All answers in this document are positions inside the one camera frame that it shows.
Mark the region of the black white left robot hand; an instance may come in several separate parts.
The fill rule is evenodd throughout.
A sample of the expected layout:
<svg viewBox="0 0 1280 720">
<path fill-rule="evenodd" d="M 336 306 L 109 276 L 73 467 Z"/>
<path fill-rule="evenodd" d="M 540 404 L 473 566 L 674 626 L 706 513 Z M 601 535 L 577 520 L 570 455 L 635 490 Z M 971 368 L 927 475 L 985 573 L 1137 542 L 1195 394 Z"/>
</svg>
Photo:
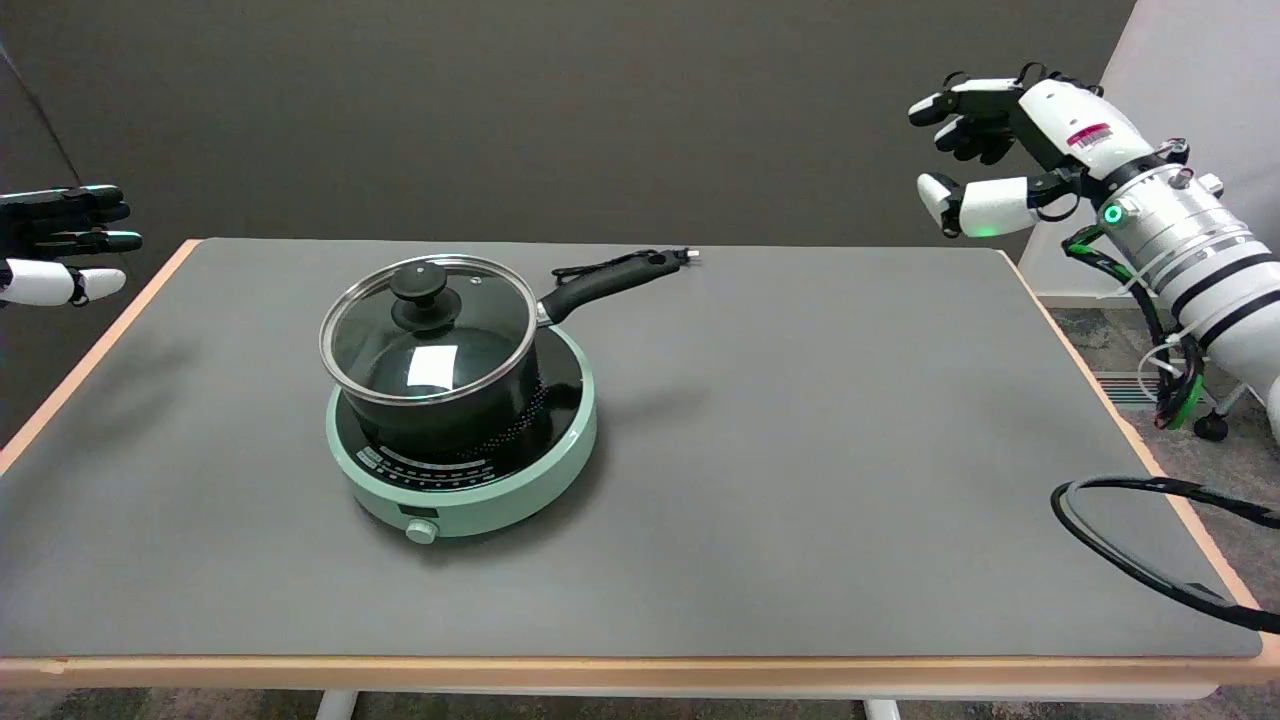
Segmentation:
<svg viewBox="0 0 1280 720">
<path fill-rule="evenodd" d="M 1 306 L 83 307 L 120 291 L 124 270 L 73 266 L 67 259 L 142 249 L 142 234 L 111 228 L 129 217 L 124 193 L 114 184 L 4 193 Z"/>
</svg>

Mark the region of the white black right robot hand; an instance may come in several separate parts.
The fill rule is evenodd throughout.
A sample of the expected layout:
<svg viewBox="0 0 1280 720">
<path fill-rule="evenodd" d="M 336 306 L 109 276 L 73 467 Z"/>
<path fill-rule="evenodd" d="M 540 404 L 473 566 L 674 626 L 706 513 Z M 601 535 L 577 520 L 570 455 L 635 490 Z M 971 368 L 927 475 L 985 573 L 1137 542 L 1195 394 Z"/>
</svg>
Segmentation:
<svg viewBox="0 0 1280 720">
<path fill-rule="evenodd" d="M 1010 234 L 1074 211 L 1050 213 L 1062 199 L 1101 209 L 1126 182 L 1161 167 L 1149 143 L 1098 85 L 1032 61 L 1014 78 L 972 78 L 957 70 L 941 91 L 913 104 L 911 126 L 938 126 L 934 146 L 960 161 L 991 167 L 1019 145 L 1038 176 L 960 184 L 923 173 L 916 190 L 941 232 L 955 238 Z"/>
</svg>

